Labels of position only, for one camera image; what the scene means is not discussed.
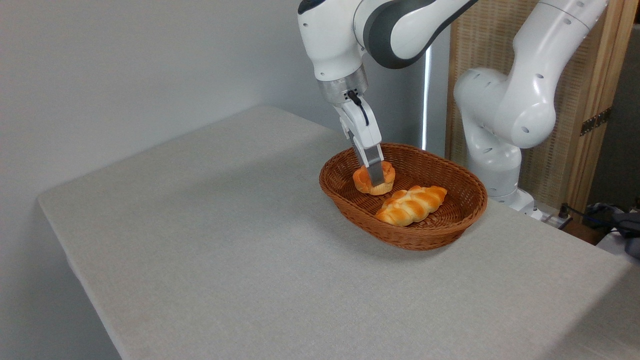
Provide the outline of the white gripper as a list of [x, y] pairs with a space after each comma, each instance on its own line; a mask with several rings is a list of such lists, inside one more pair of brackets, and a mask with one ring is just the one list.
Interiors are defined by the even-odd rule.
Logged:
[[372, 187], [380, 186], [386, 182], [382, 161], [380, 142], [382, 136], [377, 125], [377, 119], [373, 110], [363, 96], [358, 96], [359, 103], [347, 100], [342, 104], [334, 104], [338, 112], [343, 134], [346, 139], [351, 139], [351, 134], [358, 142], [352, 142], [352, 148], [361, 166], [365, 166]]

